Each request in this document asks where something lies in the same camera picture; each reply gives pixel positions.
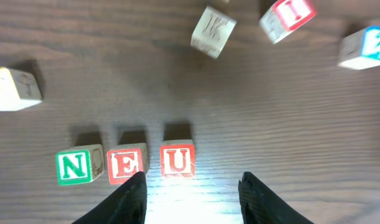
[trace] red letter u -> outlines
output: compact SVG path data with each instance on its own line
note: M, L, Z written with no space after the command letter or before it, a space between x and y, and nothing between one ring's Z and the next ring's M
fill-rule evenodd
M183 160L183 166L182 168L177 168L176 165L175 165L175 153L176 153L176 150L168 150L166 151L166 153L168 153L169 155L169 166L171 167L171 170L175 171L175 172L182 172L185 170L186 168L186 152L188 150L187 149L181 149L180 150L180 153L182 154L182 160Z

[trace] green letter n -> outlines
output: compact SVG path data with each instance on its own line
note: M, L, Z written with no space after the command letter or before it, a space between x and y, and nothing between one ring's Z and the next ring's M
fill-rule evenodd
M70 174L68 173L68 167L78 176L78 177L84 177L86 174L82 171L82 160L80 159L83 155L78 154L75 156L75 158L78 159L78 165L79 167L76 167L71 160L67 157L63 157L63 166L64 166L64 179L70 178Z

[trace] green block face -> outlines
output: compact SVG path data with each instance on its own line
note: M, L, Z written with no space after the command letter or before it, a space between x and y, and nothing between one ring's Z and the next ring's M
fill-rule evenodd
M92 181L89 151L67 151L55 155L59 185L84 184Z

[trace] wooden block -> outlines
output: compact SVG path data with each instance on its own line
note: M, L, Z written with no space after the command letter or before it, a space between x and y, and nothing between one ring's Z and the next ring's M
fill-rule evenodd
M56 154L57 182L59 185L93 182L104 172L103 146L77 146Z
M380 27L371 26L345 37L338 65L355 70L380 66Z
M279 0L262 16L259 24L276 44L315 15L309 0Z
M0 111L17 111L42 102L34 76L0 68Z
M212 58L217 58L235 23L235 20L208 6L192 33L191 46Z
M146 143L116 146L107 152L110 184L123 184L135 173L150 168Z
M163 177L192 178L196 175L196 152L192 140L165 141L160 156Z

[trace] wooden table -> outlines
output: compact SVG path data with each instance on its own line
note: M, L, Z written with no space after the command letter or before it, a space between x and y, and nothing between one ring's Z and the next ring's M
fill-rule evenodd
M116 186L57 186L55 153L123 133L150 148L147 223L242 223L244 171L315 223L380 223L380 67L336 66L344 35L380 25L380 0L312 2L318 15L272 45L265 3L232 0L213 60L189 45L202 0L0 0L0 66L32 69L44 95L0 113L0 223L92 209ZM193 180L161 180L169 126L191 128Z

